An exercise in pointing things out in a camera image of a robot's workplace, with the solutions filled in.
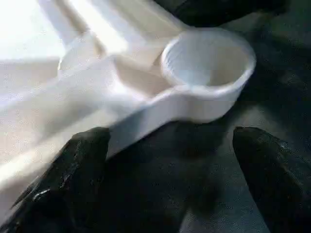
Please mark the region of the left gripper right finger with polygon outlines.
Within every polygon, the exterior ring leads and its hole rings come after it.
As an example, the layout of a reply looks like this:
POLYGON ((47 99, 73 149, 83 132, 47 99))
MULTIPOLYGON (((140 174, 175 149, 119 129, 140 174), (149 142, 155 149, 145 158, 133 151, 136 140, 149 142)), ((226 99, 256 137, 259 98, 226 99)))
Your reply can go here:
POLYGON ((255 127, 236 127, 232 145, 269 231, 309 233, 310 162, 286 141, 255 127))

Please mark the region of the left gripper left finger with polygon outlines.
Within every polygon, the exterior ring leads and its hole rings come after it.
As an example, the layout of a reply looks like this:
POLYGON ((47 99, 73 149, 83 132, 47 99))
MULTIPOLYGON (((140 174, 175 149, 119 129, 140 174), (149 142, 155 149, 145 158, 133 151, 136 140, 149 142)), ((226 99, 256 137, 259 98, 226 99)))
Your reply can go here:
POLYGON ((110 130, 77 133, 12 206, 2 233, 88 233, 104 175, 110 130))

